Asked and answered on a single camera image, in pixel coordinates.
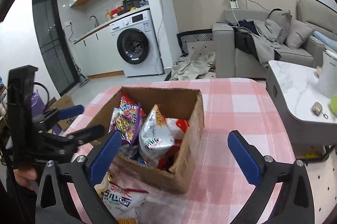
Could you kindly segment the person's left hand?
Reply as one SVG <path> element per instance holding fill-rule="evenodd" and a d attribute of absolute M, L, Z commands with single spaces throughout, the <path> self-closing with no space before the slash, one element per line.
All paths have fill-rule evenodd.
<path fill-rule="evenodd" d="M 21 166 L 18 169 L 14 169 L 14 175 L 16 182 L 29 190 L 33 190 L 30 181 L 35 181 L 38 178 L 36 170 L 30 166 Z"/>

